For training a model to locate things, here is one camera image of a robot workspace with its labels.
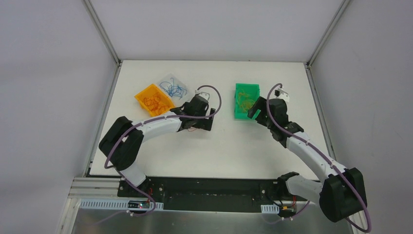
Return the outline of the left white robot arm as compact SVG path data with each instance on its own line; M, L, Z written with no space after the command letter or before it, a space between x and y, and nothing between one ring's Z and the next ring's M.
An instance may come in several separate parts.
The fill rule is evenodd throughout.
M116 169L130 183L130 191L136 197L143 197L148 193L149 185L145 181L147 176L137 167L141 145L152 138L190 128L210 131L217 112L210 108L206 97L197 94L189 102L147 120L133 122L121 116L98 145L107 158L104 167Z

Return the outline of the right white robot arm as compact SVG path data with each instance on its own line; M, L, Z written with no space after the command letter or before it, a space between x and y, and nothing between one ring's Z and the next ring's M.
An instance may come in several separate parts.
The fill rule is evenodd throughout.
M313 181L296 172L278 177L276 192L281 199L288 200L296 195L314 202L332 222L367 208L361 171L346 168L313 145L304 129L289 121L283 99L259 97L247 116L266 127L274 140L298 156L318 178Z

